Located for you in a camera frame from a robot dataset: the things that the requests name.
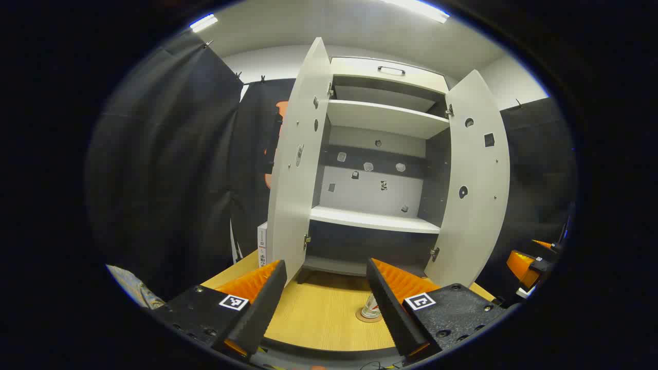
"black panel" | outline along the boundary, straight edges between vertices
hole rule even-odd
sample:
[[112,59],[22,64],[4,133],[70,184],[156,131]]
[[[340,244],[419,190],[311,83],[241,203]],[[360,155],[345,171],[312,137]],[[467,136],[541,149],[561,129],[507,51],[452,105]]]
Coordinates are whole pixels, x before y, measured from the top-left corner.
[[445,286],[426,295],[435,303],[427,301],[428,304],[418,309],[413,309],[406,300],[403,305],[423,333],[433,338],[441,350],[460,344],[505,312],[461,284]]
[[[413,178],[424,178],[425,175],[426,160],[420,157],[342,145],[327,145],[323,148],[322,164],[327,166],[361,171],[363,163],[370,162],[374,167],[373,172]],[[347,154],[344,162],[338,161],[340,152]],[[396,169],[398,163],[405,165],[403,172]]]
[[215,346],[223,343],[236,320],[249,309],[249,301],[239,310],[220,305],[227,297],[204,286],[193,286],[151,312],[166,326],[180,330],[200,344]]
[[281,260],[261,288],[258,296],[245,314],[240,317],[228,339],[235,342],[247,354],[254,354],[272,320],[286,285],[286,262]]
[[418,217],[441,227],[450,186],[450,129],[427,139],[425,148],[427,168]]
[[371,259],[367,261],[367,278],[372,295],[379,305],[379,310],[391,333],[395,347],[401,355],[407,355],[420,348],[428,339],[420,327],[405,312],[397,301],[384,277]]
[[307,255],[332,259],[339,264],[344,261],[346,272],[354,271],[355,263],[365,271],[366,260],[377,258],[418,276],[424,276],[422,272],[437,238],[436,234],[376,230],[315,220],[311,220],[309,231],[312,241]]

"coaster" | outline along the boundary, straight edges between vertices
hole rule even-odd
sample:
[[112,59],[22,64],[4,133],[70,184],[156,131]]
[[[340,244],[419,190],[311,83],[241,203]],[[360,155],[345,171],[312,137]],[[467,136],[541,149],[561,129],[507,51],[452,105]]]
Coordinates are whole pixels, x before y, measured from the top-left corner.
[[377,321],[382,320],[382,315],[380,314],[379,316],[375,317],[374,319],[368,319],[366,317],[363,317],[361,315],[361,308],[359,308],[356,312],[357,319],[363,321],[364,323],[376,323]]

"black curtain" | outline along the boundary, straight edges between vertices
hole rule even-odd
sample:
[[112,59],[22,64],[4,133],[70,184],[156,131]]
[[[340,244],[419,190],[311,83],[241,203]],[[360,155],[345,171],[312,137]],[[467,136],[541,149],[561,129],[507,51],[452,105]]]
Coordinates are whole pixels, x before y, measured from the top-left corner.
[[232,262],[228,158],[242,86],[184,32],[124,79],[95,127],[86,199],[97,245],[164,300]]
[[507,267],[512,250],[555,262],[556,255],[532,239],[556,242],[576,199],[572,134],[552,98],[501,112],[510,158],[507,211],[498,241],[476,282],[509,305],[519,280]]
[[256,229],[267,221],[270,189],[265,174],[272,173],[272,163],[265,149],[276,148],[281,124],[276,104],[288,101],[294,84],[294,78],[251,84],[238,108],[230,154],[231,218],[243,256],[256,250]]

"white shelf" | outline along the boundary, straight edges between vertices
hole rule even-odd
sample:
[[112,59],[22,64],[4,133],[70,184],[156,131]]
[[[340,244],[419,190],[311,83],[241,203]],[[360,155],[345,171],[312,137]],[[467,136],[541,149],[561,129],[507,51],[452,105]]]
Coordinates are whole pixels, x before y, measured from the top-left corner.
[[450,121],[445,118],[362,101],[330,100],[327,115],[334,126],[378,130],[425,140],[450,127]]
[[311,209],[311,220],[377,230],[419,232],[423,234],[438,234],[440,231],[438,226],[418,217],[377,215],[323,207],[321,205]]

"open cabinet door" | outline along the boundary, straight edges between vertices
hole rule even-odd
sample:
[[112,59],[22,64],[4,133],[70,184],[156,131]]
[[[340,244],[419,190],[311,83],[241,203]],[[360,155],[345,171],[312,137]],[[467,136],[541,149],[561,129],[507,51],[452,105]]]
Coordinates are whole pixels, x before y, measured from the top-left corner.
[[471,286],[500,233],[509,193],[509,150],[503,119],[489,87],[472,71],[445,96],[451,166],[445,213],[425,273],[440,286]]
[[306,256],[313,188],[329,100],[332,73],[321,38],[316,38],[301,66],[288,100],[272,168],[267,214],[268,261],[286,262],[286,284]]

